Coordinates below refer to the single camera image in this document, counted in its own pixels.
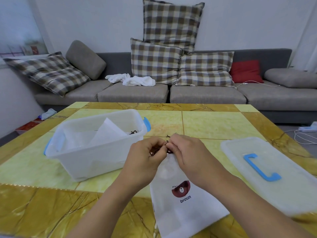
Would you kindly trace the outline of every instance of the plaid pillow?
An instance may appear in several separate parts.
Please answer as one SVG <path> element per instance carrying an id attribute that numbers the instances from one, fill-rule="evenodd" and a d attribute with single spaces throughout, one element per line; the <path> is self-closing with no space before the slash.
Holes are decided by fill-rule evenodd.
<path id="1" fill-rule="evenodd" d="M 175 84 L 183 50 L 131 38 L 132 74 L 150 76 L 156 83 Z"/>
<path id="2" fill-rule="evenodd" d="M 143 0 L 143 41 L 194 51 L 205 3 L 194 6 Z"/>
<path id="3" fill-rule="evenodd" d="M 233 87 L 229 74 L 234 52 L 184 55 L 179 65 L 177 86 Z"/>
<path id="4" fill-rule="evenodd" d="M 61 97 L 90 81 L 88 76 L 63 58 L 61 52 L 40 59 L 4 58 L 4 61 L 28 76 L 31 81 Z"/>

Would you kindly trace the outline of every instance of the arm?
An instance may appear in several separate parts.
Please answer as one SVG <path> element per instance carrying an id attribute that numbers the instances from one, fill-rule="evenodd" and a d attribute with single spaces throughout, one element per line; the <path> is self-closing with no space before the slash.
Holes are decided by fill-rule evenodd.
<path id="1" fill-rule="evenodd" d="M 199 139 L 174 134 L 166 146 L 189 180 L 215 196 L 249 237 L 313 237 L 228 172 Z"/>
<path id="2" fill-rule="evenodd" d="M 165 144 L 166 142 L 158 137 L 133 144 L 117 179 L 67 238 L 111 237 L 123 209 L 131 198 L 153 180 L 159 164 L 166 157 Z M 160 150 L 151 156 L 152 148 Z"/>

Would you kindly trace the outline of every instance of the forearm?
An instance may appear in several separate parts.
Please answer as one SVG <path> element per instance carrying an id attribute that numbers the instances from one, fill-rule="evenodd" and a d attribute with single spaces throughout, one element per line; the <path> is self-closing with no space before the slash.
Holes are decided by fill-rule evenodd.
<path id="1" fill-rule="evenodd" d="M 251 238 L 313 237 L 233 175 L 217 191 L 207 191 L 229 210 Z"/>
<path id="2" fill-rule="evenodd" d="M 117 220 L 135 193 L 122 184 L 115 180 L 67 238 L 111 237 Z"/>

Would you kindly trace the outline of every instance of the left hand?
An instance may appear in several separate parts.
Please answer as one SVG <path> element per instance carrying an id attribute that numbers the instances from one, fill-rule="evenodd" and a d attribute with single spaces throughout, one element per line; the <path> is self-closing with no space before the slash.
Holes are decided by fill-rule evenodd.
<path id="1" fill-rule="evenodd" d="M 117 181 L 132 189 L 134 193 L 150 184 L 158 166 L 167 156 L 165 144 L 165 140 L 155 136 L 132 144 Z M 151 149 L 157 148 L 160 150 L 151 156 Z"/>

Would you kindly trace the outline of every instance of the sofa cushion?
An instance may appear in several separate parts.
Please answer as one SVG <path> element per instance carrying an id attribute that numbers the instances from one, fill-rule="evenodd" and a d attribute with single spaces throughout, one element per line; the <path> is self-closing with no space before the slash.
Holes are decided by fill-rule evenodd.
<path id="1" fill-rule="evenodd" d="M 183 50 L 142 42 L 131 38 L 133 76 L 150 76 L 156 83 L 174 84 Z"/>
<path id="2" fill-rule="evenodd" d="M 233 62 L 229 73 L 234 83 L 263 83 L 259 60 Z"/>
<path id="3" fill-rule="evenodd" d="M 90 78 L 73 67 L 61 52 L 38 59 L 5 58 L 4 61 L 28 76 L 31 81 L 61 97 L 90 81 Z"/>
<path id="4" fill-rule="evenodd" d="M 235 88 L 172 86 L 171 103 L 246 104 L 245 97 Z"/>
<path id="5" fill-rule="evenodd" d="M 95 80 L 70 91 L 63 98 L 50 91 L 44 91 L 36 94 L 35 99 L 41 105 L 71 105 L 78 101 L 98 102 L 97 93 L 108 88 L 111 84 L 108 80 Z"/>
<path id="6" fill-rule="evenodd" d="M 72 42 L 66 52 L 66 59 L 92 80 L 98 79 L 106 67 L 106 62 L 79 40 Z"/>
<path id="7" fill-rule="evenodd" d="M 264 78 L 288 88 L 317 88 L 317 74 L 291 68 L 272 68 Z"/>
<path id="8" fill-rule="evenodd" d="M 121 82 L 98 93 L 99 102 L 166 103 L 168 86 L 123 86 Z"/>
<path id="9" fill-rule="evenodd" d="M 264 84 L 276 86 L 264 81 Z M 237 90 L 257 110 L 317 111 L 317 89 L 269 87 L 259 83 L 240 85 Z"/>
<path id="10" fill-rule="evenodd" d="M 194 53 L 183 55 L 177 86 L 234 87 L 229 74 L 235 52 Z"/>
<path id="11" fill-rule="evenodd" d="M 205 3 L 193 6 L 143 0 L 143 40 L 169 47 L 194 51 L 201 14 Z"/>

